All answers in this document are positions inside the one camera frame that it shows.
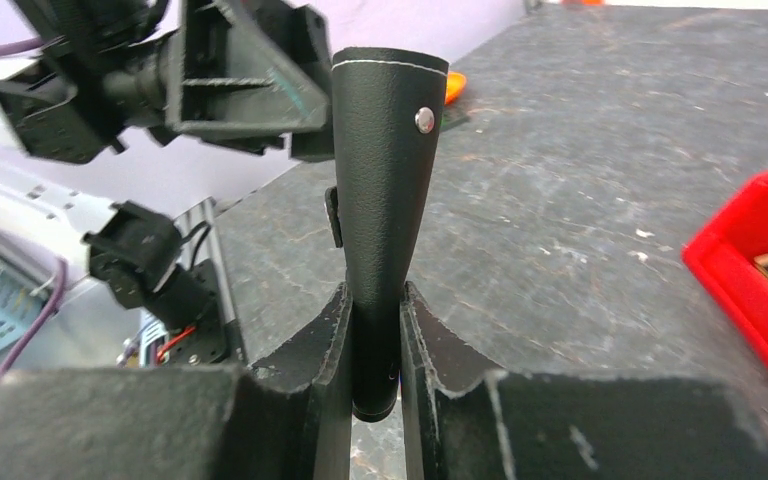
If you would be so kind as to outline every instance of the table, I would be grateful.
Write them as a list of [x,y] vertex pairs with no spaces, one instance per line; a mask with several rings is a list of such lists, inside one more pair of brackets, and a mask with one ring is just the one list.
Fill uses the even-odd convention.
[[[739,389],[768,373],[682,265],[682,246],[768,168],[768,12],[544,6],[454,65],[471,122],[440,140],[409,278],[514,371],[642,369]],[[218,219],[250,357],[343,277],[299,165]],[[356,424],[352,478],[404,478],[401,415]]]

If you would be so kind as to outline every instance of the screw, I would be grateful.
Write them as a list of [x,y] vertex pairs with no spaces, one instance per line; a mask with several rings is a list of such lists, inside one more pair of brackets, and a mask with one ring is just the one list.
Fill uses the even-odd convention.
[[434,112],[428,107],[422,107],[414,116],[414,123],[420,133],[429,133],[434,129]]

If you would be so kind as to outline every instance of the red wire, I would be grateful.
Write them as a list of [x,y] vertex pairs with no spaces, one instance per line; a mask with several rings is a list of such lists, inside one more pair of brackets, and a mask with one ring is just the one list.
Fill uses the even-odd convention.
[[187,335],[193,333],[196,331],[196,327],[187,327],[184,329],[183,332],[181,332],[177,337],[173,338],[172,340],[169,340],[166,342],[162,347],[160,347],[157,350],[157,363],[160,364],[161,360],[163,360],[163,356],[166,355],[166,353],[172,349],[175,345],[178,344],[181,340],[186,338]]

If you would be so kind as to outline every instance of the white stitching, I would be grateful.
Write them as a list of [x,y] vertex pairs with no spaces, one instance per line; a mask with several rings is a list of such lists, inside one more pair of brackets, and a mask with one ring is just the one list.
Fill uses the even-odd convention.
[[335,68],[339,67],[340,65],[346,65],[349,63],[380,63],[383,65],[400,65],[403,67],[413,67],[418,68],[420,70],[425,70],[427,72],[436,73],[437,75],[443,75],[444,77],[448,77],[446,72],[443,72],[441,70],[437,70],[436,68],[429,68],[429,67],[423,67],[422,65],[417,65],[415,63],[408,63],[408,62],[397,62],[395,60],[343,60],[342,62],[335,64],[333,67],[331,67],[331,70],[334,70]]

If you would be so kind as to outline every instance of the red plastic tray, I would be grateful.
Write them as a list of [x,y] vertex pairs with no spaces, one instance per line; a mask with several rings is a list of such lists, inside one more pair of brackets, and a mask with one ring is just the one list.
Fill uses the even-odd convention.
[[768,172],[752,178],[682,252],[768,368],[768,280],[754,258],[768,253]]

